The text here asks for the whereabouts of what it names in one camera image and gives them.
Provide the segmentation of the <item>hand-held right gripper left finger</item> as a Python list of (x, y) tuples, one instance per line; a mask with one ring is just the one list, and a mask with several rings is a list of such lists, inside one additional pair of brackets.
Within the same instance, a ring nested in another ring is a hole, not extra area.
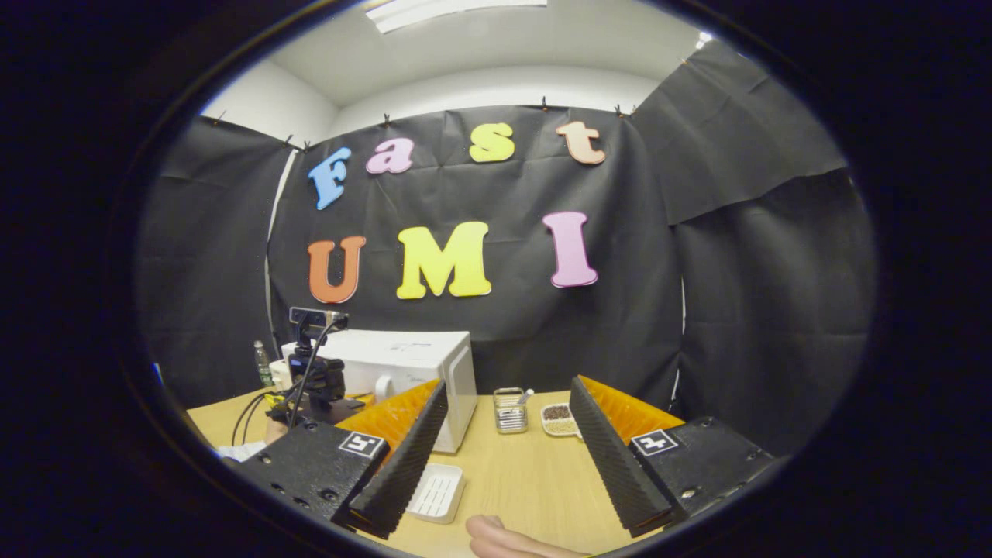
[(387, 539), (447, 413), (449, 386), (432, 379), (334, 425), (304, 420), (234, 469), (292, 511)]

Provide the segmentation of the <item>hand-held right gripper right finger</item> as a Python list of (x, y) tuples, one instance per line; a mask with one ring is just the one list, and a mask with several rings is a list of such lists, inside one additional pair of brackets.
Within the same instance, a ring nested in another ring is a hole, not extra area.
[(568, 406), (633, 537), (709, 511), (779, 463), (715, 417), (687, 422), (590, 377), (570, 382)]

